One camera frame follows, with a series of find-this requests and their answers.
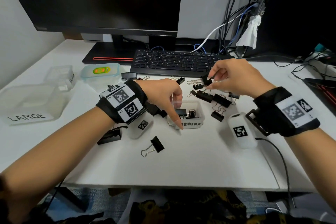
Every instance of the clear plastic container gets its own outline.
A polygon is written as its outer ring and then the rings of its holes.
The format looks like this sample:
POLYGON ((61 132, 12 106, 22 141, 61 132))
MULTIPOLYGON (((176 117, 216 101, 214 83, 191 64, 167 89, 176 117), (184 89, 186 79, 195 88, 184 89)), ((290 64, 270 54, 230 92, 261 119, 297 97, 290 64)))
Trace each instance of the clear plastic container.
POLYGON ((64 106, 65 99, 57 85, 11 87, 0 94, 0 119, 9 125, 55 120, 64 106))
POLYGON ((88 65, 82 69, 81 78, 96 92, 101 93, 107 85, 121 82, 120 65, 118 63, 88 65))
MULTIPOLYGON (((173 101, 172 105, 175 106, 175 109, 186 109, 187 114, 189 113, 190 110, 195 110, 196 117, 198 118, 193 118, 193 119, 188 119, 186 117, 181 117, 183 129, 188 129, 188 128, 200 128, 203 125, 204 121, 204 113, 201 107, 201 104, 197 100, 186 100, 186 101, 173 101), (180 108, 176 108, 176 104, 181 104, 180 108)), ((171 127, 175 127, 175 129, 180 129, 172 120, 169 116, 167 116, 167 122, 171 127)))
POLYGON ((72 65, 50 68, 47 76, 44 79, 44 82, 56 83, 60 91, 71 90, 76 83, 76 78, 72 70, 72 65))

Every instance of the spacebar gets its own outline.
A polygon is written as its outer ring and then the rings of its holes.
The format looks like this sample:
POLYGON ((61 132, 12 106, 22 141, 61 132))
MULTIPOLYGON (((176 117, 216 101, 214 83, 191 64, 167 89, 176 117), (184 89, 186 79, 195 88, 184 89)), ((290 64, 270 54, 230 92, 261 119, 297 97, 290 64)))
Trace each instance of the spacebar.
POLYGON ((184 70, 183 67, 162 67, 162 66, 157 66, 156 69, 166 69, 166 70, 184 70))

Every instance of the white desk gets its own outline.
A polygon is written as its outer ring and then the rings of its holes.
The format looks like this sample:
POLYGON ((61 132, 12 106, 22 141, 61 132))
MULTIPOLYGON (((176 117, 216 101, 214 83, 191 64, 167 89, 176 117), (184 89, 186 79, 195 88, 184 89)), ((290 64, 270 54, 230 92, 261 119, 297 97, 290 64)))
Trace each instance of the white desk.
MULTIPOLYGON (((51 66, 71 64, 78 75, 84 66, 82 59, 94 44, 66 40, 6 87, 42 83, 51 66)), ((289 75, 295 65, 286 68, 277 68, 272 63, 263 62, 252 62, 252 65, 275 85, 286 85, 291 93, 304 95, 318 109, 321 127, 336 137, 336 131, 332 129, 335 117, 303 82, 294 80, 289 75)), ((128 72, 129 69, 130 66, 121 68, 122 72, 128 72)), ((308 71, 302 73, 311 77, 308 71)), ((151 76, 151 79, 160 78, 165 77, 151 76)), ((184 99, 188 99, 186 96, 192 86, 184 82, 181 88, 184 99)), ((61 117, 55 121, 12 127, 0 123, 0 172, 51 133, 94 107, 99 99, 98 94, 82 81, 78 81, 68 95, 69 103, 61 117)), ((154 117, 153 127, 139 139, 132 140, 123 136, 120 141, 95 145, 65 182, 76 186, 286 190, 286 176, 278 153, 263 142, 258 142, 256 149, 241 150, 233 140, 226 120, 220 123, 210 116, 214 104, 200 102, 206 116, 202 128, 177 131, 168 126, 166 119, 157 115, 154 117), (143 158, 140 151, 146 149, 155 136, 160 139, 165 149, 143 158)), ((229 107, 225 116, 248 112, 252 108, 255 108, 252 99, 241 97, 236 106, 229 107)), ((277 135, 269 138, 286 159, 292 190, 314 191, 284 139, 277 135)))

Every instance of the keyboard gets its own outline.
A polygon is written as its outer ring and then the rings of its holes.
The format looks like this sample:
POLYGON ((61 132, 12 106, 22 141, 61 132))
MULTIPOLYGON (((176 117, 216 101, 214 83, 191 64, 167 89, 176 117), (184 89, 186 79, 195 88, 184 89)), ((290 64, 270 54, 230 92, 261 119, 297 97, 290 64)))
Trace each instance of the keyboard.
POLYGON ((217 60, 230 58, 234 57, 201 52, 137 50, 131 72, 199 78, 209 72, 217 60))

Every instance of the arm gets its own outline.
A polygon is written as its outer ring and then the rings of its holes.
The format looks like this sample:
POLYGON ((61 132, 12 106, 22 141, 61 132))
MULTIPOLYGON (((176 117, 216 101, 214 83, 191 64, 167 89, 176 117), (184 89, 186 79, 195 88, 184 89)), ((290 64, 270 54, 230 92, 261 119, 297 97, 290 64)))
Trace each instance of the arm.
MULTIPOLYGON (((217 61, 209 73, 215 81, 208 89, 229 90, 256 98, 275 88, 246 60, 217 61)), ((315 188, 336 210, 336 141, 322 129, 285 138, 315 188)))
MULTIPOLYGON (((164 109, 176 124, 179 116, 170 98, 182 100, 176 81, 137 81, 151 103, 164 109)), ((83 159, 114 121, 94 107, 40 142, 1 173, 9 220, 21 223, 30 210, 83 159)))

